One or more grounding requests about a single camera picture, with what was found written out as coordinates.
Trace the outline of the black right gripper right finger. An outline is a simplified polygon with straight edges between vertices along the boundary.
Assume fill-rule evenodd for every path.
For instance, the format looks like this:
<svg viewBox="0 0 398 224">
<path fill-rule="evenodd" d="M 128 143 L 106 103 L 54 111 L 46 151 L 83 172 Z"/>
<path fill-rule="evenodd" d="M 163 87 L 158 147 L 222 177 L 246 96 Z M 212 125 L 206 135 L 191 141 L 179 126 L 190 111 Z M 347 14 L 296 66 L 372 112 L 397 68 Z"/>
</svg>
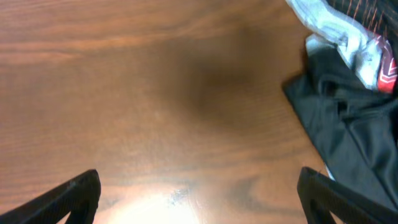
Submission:
<svg viewBox="0 0 398 224">
<path fill-rule="evenodd" d="M 297 192 L 309 224 L 397 223 L 397 212 L 373 202 L 310 167 L 303 167 Z"/>
</svg>

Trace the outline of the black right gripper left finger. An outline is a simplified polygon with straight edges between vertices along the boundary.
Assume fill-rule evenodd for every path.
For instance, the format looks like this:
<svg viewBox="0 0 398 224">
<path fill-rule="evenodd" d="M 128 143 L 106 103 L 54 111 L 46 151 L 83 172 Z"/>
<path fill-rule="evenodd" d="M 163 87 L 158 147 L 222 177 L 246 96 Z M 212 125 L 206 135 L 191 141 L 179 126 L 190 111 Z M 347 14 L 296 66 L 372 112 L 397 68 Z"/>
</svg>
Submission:
<svg viewBox="0 0 398 224">
<path fill-rule="evenodd" d="M 93 223 L 101 195 L 97 170 L 88 170 L 20 207 L 1 215 L 1 223 Z"/>
</svg>

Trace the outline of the black cycling jersey with logos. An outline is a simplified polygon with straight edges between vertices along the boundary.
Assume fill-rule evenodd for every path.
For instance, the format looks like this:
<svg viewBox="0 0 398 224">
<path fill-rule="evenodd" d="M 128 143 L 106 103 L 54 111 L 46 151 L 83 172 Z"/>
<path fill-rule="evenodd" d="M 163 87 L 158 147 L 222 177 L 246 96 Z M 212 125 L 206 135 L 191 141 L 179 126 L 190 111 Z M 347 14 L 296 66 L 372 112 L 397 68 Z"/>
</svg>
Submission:
<svg viewBox="0 0 398 224">
<path fill-rule="evenodd" d="M 284 93 L 335 181 L 397 209 L 397 2 L 289 1 L 312 34 Z"/>
</svg>

